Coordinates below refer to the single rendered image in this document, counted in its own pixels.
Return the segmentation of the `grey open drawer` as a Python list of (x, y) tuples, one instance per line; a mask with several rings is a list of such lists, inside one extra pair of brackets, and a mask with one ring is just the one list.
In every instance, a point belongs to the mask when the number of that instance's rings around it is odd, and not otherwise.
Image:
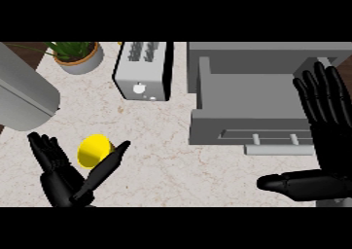
[(211, 58), (202, 56), (197, 63), (196, 107), (237, 118), (301, 118), (292, 78), (313, 69), (316, 61), (330, 66), (326, 57), (308, 57), (293, 73), (216, 74), (211, 72)]

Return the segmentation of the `silver toaster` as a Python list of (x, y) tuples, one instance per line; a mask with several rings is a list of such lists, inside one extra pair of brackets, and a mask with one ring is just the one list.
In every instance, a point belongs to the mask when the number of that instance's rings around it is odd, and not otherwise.
[(122, 42), (112, 79), (125, 100), (168, 101), (172, 42)]

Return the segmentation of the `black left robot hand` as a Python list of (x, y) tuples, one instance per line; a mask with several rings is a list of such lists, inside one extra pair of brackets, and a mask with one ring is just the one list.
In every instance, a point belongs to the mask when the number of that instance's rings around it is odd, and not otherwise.
[(52, 207), (86, 207), (94, 199), (92, 191), (117, 169), (129, 142), (125, 141), (82, 178), (73, 168), (55, 137), (32, 132), (29, 148), (42, 169), (39, 183)]

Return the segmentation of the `yellow cup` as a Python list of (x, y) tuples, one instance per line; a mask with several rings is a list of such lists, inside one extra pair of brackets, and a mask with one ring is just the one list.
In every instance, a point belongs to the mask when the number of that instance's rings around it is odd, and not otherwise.
[(115, 146), (103, 134), (91, 134), (79, 142), (76, 148), (76, 163), (91, 169), (106, 156), (115, 151)]

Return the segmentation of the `potted green plant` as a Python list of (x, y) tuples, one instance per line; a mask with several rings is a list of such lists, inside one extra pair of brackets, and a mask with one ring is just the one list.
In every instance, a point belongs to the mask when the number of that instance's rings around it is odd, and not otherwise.
[(72, 75), (91, 72), (103, 61), (103, 49), (97, 42), (44, 42), (44, 45), (49, 53), (24, 45), (13, 44), (13, 47), (51, 55), (63, 71)]

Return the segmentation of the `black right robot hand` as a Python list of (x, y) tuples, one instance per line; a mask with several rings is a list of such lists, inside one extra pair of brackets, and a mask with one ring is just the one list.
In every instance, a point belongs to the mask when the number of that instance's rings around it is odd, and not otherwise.
[(256, 188), (293, 201), (352, 198), (352, 98), (333, 66), (292, 79), (310, 124), (318, 169), (261, 176)]

